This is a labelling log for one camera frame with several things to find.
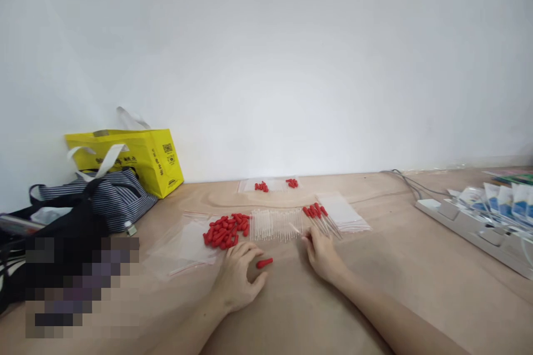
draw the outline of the white bag handle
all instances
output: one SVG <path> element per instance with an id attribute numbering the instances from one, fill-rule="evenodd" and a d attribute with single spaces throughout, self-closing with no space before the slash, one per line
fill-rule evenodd
<path id="1" fill-rule="evenodd" d="M 73 149 L 70 149 L 70 151 L 67 153 L 67 160 L 71 160 L 72 157 L 74 156 L 74 154 L 76 153 L 76 151 L 78 151 L 79 149 L 86 149 L 86 150 L 89 150 L 91 151 L 92 153 L 94 153 L 94 150 L 89 148 L 89 147 L 74 147 Z M 115 161 L 117 160 L 118 158 L 118 155 L 120 154 L 120 152 L 122 151 L 122 149 L 124 149 L 126 147 L 125 144 L 113 144 L 111 146 L 111 148 L 109 149 L 109 151 L 107 151 L 107 154 L 105 155 L 105 158 L 102 162 L 102 164 L 100 165 L 100 169 L 98 169 L 98 172 L 96 173 L 96 176 L 95 177 L 91 177 L 83 172 L 80 172 L 80 171 L 76 171 L 76 173 L 81 176 L 83 178 L 83 180 L 85 180 L 86 182 L 90 182 L 94 179 L 99 179 L 99 178 L 102 178 L 103 176 L 105 176 L 105 174 L 107 172 L 109 172 L 109 169 L 111 169 L 113 167 L 113 165 L 115 164 Z"/>
<path id="2" fill-rule="evenodd" d="M 128 128 L 128 130 L 139 130 L 138 125 L 141 125 L 143 128 L 147 130 L 152 129 L 150 125 L 148 125 L 140 115 L 136 115 L 136 118 L 134 118 L 131 116 L 129 112 L 127 112 L 121 106 L 117 107 L 117 113 L 118 113 L 118 116 L 122 119 L 122 122 L 124 123 L 124 125 Z"/>

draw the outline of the stack of plastic bags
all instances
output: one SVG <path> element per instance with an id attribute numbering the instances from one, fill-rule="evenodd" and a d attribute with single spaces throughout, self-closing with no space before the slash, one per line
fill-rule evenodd
<path id="1" fill-rule="evenodd" d="M 342 233 L 356 233 L 372 230 L 340 193 L 317 194 L 318 202 L 326 209 L 330 218 Z"/>

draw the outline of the finger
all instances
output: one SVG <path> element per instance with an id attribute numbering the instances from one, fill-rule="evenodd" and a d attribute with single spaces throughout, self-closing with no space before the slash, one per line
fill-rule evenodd
<path id="1" fill-rule="evenodd" d="M 235 250 L 235 248 L 237 248 L 239 245 L 237 244 L 237 246 L 235 247 L 230 247 L 227 251 L 226 251 L 226 258 L 229 258 L 232 254 L 233 254 L 233 251 Z"/>
<path id="2" fill-rule="evenodd" d="M 263 272 L 252 283 L 252 290 L 254 291 L 255 295 L 259 294 L 259 292 L 263 289 L 265 283 L 267 282 L 267 277 L 268 272 Z"/>
<path id="3" fill-rule="evenodd" d="M 264 251 L 262 249 L 253 248 L 243 255 L 243 261 L 246 263 L 250 263 L 255 257 L 263 255 L 263 254 L 264 254 Z"/>
<path id="4" fill-rule="evenodd" d="M 233 256 L 241 258 L 244 254 L 254 248 L 257 248 L 257 245 L 255 245 L 255 243 L 252 243 L 251 241 L 244 242 L 240 247 L 239 244 L 237 244 L 235 251 L 233 251 Z"/>
<path id="5" fill-rule="evenodd" d="M 309 261 L 314 262 L 315 261 L 315 248 L 313 247 L 313 243 L 311 243 L 311 241 L 307 237 L 302 237 L 301 239 L 304 242 L 305 249 L 307 250 Z"/>
<path id="6" fill-rule="evenodd" d="M 314 246 L 320 246 L 320 242 L 324 237 L 325 236 L 316 226 L 311 226 L 311 239 L 313 240 Z"/>

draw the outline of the power strip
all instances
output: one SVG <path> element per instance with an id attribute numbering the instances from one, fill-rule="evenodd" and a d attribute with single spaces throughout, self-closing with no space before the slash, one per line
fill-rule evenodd
<path id="1" fill-rule="evenodd" d="M 448 199 L 442 203 L 433 199 L 418 200 L 415 206 L 514 271 L 533 280 L 531 256 L 528 259 L 528 254 L 533 254 L 533 241 L 525 238 L 520 231 L 493 227 L 481 216 Z"/>

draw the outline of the cable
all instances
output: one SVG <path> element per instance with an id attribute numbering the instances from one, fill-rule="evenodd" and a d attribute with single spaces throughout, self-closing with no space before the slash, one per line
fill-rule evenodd
<path id="1" fill-rule="evenodd" d="M 415 189 L 417 192 L 418 192 L 417 188 L 416 188 L 415 186 L 413 186 L 411 183 L 408 183 L 408 182 L 406 181 L 406 179 L 408 179 L 408 180 L 412 181 L 413 183 L 419 185 L 421 188 L 423 188 L 423 189 L 426 190 L 426 191 L 430 191 L 430 192 L 435 193 L 435 194 L 445 195 L 446 197 L 451 197 L 449 193 L 445 193 L 445 192 L 441 192 L 441 191 L 435 191 L 435 190 L 432 190 L 432 189 L 428 189 L 426 186 L 422 186 L 422 185 L 421 185 L 420 183 L 418 183 L 416 180 L 411 179 L 410 177 L 405 176 L 405 175 L 404 175 L 403 173 L 401 173 L 398 169 L 393 169 L 393 170 L 390 170 L 390 171 L 389 171 L 389 170 L 383 170 L 383 171 L 381 171 L 381 172 L 388 172 L 388 173 L 392 173 L 393 175 L 396 175 L 396 176 L 401 176 L 401 177 L 405 180 L 406 184 L 407 184 L 409 187 Z"/>
<path id="2" fill-rule="evenodd" d="M 421 200 L 423 197 L 422 197 L 422 193 L 420 192 L 419 189 L 417 189 L 415 186 L 413 186 L 411 183 L 409 183 L 409 181 L 405 178 L 405 176 L 398 170 L 398 169 L 392 169 L 392 172 L 394 171 L 397 171 L 398 174 L 401 175 L 401 177 L 404 179 L 404 182 L 405 184 L 407 184 L 407 186 L 409 186 L 411 189 L 413 189 L 414 191 L 416 191 L 418 193 L 418 199 Z"/>

